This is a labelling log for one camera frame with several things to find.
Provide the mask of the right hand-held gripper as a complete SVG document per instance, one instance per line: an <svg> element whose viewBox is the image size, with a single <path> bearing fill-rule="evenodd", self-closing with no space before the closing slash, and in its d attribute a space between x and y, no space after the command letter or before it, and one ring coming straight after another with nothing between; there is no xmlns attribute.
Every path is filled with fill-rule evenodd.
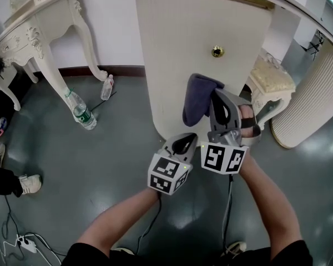
<svg viewBox="0 0 333 266"><path fill-rule="evenodd" d="M260 140L260 136L242 137L240 105L249 102L224 89L212 92L208 142L200 144L202 168L221 175L237 174L250 146Z"/></svg>

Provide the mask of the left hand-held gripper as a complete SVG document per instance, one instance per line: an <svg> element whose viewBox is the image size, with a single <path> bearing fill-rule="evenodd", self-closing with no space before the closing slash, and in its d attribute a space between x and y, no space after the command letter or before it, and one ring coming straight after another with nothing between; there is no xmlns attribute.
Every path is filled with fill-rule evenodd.
<svg viewBox="0 0 333 266"><path fill-rule="evenodd" d="M148 169L148 187L166 195L173 195L193 169L191 160L198 143L196 133L183 133L165 142L163 151L153 155Z"/></svg>

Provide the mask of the dark blue cloth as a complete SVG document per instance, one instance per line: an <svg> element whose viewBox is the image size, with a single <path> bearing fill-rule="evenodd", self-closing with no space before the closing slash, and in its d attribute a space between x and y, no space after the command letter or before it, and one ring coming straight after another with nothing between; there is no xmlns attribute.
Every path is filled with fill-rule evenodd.
<svg viewBox="0 0 333 266"><path fill-rule="evenodd" d="M198 73L190 76L182 114L186 126L195 126L203 116L209 117L211 95L217 88L223 89L224 84Z"/></svg>

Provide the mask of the person's left forearm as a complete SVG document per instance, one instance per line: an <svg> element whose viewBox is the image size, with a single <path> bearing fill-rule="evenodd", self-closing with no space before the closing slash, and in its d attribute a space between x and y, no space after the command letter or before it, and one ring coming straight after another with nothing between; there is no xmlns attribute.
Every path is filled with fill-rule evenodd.
<svg viewBox="0 0 333 266"><path fill-rule="evenodd" d="M151 188L133 195L102 212L78 239L109 256L112 246L157 202L158 192Z"/></svg>

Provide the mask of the person's right forearm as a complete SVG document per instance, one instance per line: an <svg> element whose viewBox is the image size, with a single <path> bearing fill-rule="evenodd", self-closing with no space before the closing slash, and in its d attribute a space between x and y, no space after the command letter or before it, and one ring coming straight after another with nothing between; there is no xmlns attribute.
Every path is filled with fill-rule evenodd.
<svg viewBox="0 0 333 266"><path fill-rule="evenodd" d="M270 259L302 239L296 213L278 186L247 152L239 172L247 184L270 239Z"/></svg>

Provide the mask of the cream white cabinet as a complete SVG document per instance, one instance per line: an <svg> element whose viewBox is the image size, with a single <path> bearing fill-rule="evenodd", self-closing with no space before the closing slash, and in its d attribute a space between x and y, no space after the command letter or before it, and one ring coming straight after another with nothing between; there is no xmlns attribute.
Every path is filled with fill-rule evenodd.
<svg viewBox="0 0 333 266"><path fill-rule="evenodd" d="M135 0L153 123L168 139L193 132L208 139L209 120L193 127L182 111L189 77L199 73L216 79L239 95L246 85L278 8L333 34L295 0ZM224 55L215 58L214 46Z"/></svg>

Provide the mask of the person's right hand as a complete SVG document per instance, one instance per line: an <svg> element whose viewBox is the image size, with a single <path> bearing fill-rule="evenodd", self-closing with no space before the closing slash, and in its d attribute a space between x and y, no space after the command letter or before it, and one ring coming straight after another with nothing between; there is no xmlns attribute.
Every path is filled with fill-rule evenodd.
<svg viewBox="0 0 333 266"><path fill-rule="evenodd" d="M253 107L251 105L240 105L239 110L241 113L241 135L244 138L254 138L261 135L256 117L254 115Z"/></svg>

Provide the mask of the cream upholstered stool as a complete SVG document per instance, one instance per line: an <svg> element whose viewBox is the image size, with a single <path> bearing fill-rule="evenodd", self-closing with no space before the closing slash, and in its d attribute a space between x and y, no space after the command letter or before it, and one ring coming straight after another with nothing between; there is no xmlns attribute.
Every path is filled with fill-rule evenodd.
<svg viewBox="0 0 333 266"><path fill-rule="evenodd" d="M246 81L251 91L251 103L254 115L257 115L268 102L275 107L258 120L263 130L267 121L281 113L289 105L296 85L289 73L265 49L261 49Z"/></svg>

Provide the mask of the gold cabinet knob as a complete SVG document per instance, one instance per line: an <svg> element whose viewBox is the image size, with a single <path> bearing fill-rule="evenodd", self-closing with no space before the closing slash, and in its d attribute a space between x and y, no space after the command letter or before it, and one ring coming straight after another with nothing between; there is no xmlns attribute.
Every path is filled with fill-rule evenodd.
<svg viewBox="0 0 333 266"><path fill-rule="evenodd" d="M225 53L225 52L224 52L223 47L218 46L218 45L214 46L214 47L212 48L212 50L211 50L211 54L212 54L212 56L215 57L215 58L220 58L220 57L222 57L222 56L224 55L224 53Z"/></svg>

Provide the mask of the thin black strip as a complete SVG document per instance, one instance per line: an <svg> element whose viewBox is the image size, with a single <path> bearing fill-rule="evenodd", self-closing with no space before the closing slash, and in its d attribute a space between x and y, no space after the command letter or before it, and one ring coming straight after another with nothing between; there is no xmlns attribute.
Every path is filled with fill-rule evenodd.
<svg viewBox="0 0 333 266"><path fill-rule="evenodd" d="M112 96L114 96L115 94L117 93L117 91L113 92L111 95L110 95L110 98L108 100L110 100L112 98ZM96 108L98 108L99 106L101 106L104 102L108 101L108 100L102 100L99 104L97 104L95 107L93 107L91 109L91 112L94 111Z"/></svg>

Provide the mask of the small red-label water bottle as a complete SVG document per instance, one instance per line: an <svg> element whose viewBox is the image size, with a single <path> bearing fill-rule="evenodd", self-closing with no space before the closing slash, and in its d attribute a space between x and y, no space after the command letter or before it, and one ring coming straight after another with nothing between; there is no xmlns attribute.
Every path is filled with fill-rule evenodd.
<svg viewBox="0 0 333 266"><path fill-rule="evenodd" d="M109 98L112 94L113 85L114 85L113 75L109 74L103 83L103 87L102 87L102 90L100 93L100 98L103 101L109 100Z"/></svg>

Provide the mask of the large green-label water bottle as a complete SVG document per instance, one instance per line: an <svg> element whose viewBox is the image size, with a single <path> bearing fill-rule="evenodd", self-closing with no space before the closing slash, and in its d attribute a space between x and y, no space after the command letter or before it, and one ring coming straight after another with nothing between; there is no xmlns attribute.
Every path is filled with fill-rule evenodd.
<svg viewBox="0 0 333 266"><path fill-rule="evenodd" d="M83 99L72 89L66 87L64 90L66 102L77 121L86 129L93 130L97 125L97 120L88 109Z"/></svg>

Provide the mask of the black tripod stand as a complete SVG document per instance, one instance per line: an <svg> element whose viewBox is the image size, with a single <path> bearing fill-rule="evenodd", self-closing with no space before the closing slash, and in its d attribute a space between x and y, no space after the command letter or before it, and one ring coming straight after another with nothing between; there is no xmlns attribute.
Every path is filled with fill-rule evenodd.
<svg viewBox="0 0 333 266"><path fill-rule="evenodd" d="M308 47L306 48L302 46L302 49L306 52L309 52L310 55L313 56L313 60L315 60L317 53L320 51L324 43L324 40L325 36L317 29L312 38L312 41L309 42Z"/></svg>

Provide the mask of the person's right shoe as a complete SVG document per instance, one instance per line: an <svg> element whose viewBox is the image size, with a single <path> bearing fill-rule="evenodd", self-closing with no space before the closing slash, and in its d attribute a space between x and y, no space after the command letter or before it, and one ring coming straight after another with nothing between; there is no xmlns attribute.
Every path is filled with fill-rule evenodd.
<svg viewBox="0 0 333 266"><path fill-rule="evenodd" d="M234 242L225 248L225 255L230 255L232 257L235 257L241 253L244 253L246 251L247 244L243 241Z"/></svg>

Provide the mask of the person's left shoe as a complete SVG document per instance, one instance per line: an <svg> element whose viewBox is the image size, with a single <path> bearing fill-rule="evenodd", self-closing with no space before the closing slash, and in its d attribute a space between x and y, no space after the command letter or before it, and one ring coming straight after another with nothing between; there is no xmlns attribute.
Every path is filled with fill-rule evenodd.
<svg viewBox="0 0 333 266"><path fill-rule="evenodd" d="M135 253L132 250L130 250L128 248L124 248L124 247L114 248L114 249L112 249L112 251L126 253L128 255L135 255Z"/></svg>

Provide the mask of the person's black shirt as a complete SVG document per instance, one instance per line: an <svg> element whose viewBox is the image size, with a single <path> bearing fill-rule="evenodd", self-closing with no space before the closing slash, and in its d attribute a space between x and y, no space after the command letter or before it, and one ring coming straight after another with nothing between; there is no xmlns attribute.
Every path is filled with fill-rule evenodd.
<svg viewBox="0 0 333 266"><path fill-rule="evenodd" d="M110 251L106 256L99 249L84 243L73 244L61 266L165 266L161 263L147 262L146 259ZM296 241L285 247L273 259L270 248L248 250L235 257L224 255L207 266L313 266L313 258L304 241Z"/></svg>

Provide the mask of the ornate cream vanity table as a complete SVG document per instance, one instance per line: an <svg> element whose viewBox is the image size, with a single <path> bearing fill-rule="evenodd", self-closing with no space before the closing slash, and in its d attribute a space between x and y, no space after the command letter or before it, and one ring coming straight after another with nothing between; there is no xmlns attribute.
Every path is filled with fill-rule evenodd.
<svg viewBox="0 0 333 266"><path fill-rule="evenodd" d="M67 85L55 65L50 43L74 27L91 73L100 81L106 80L108 73L98 68L92 36L80 13L79 0L10 0L10 9L12 14L0 34L0 58L5 67L16 64L37 83L37 77L27 65L34 59L45 79L64 99Z"/></svg>

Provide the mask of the ribbed cream table pedestal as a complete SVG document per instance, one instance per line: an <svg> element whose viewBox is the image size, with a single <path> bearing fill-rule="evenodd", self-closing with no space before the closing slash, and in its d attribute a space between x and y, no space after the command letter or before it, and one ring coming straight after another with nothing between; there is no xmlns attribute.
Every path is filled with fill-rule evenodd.
<svg viewBox="0 0 333 266"><path fill-rule="evenodd" d="M296 147L333 117L333 43L325 40L289 105L271 119L278 144Z"/></svg>

